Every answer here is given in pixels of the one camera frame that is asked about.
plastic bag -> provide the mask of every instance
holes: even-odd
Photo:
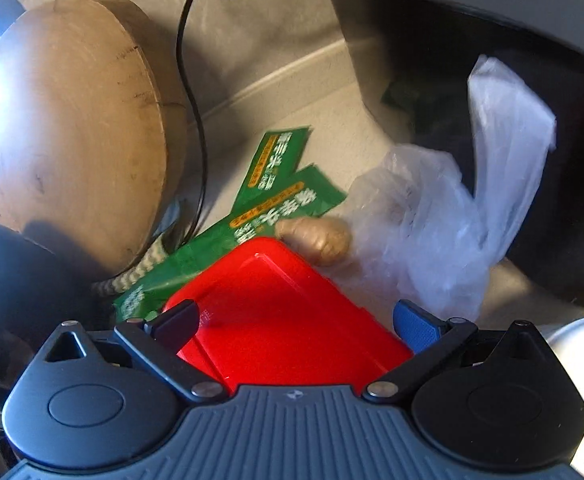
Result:
[[[412,300],[442,319],[475,320],[489,279],[538,189],[554,146],[549,108],[504,64],[482,57],[468,79],[476,198],[449,153],[400,144],[358,177],[339,214],[353,235],[329,275],[388,306]]]

green package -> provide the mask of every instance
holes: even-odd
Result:
[[[296,171],[309,133],[309,126],[265,132],[239,193],[234,199],[230,210],[232,213],[240,211],[244,204],[263,191],[275,187],[277,179],[284,179]]]
[[[280,218],[321,216],[339,205],[345,194],[312,165],[277,181],[268,191],[178,249],[142,277],[114,305],[117,321],[151,319],[168,298],[233,248],[255,236],[274,236]]]

wooden stump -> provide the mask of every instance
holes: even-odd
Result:
[[[0,38],[0,224],[102,280],[144,252],[181,176],[168,39],[129,0],[55,0]]]

red plastic lid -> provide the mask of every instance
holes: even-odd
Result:
[[[168,301],[195,300],[200,326],[179,356],[239,384],[368,384],[410,349],[272,238],[235,248]]]

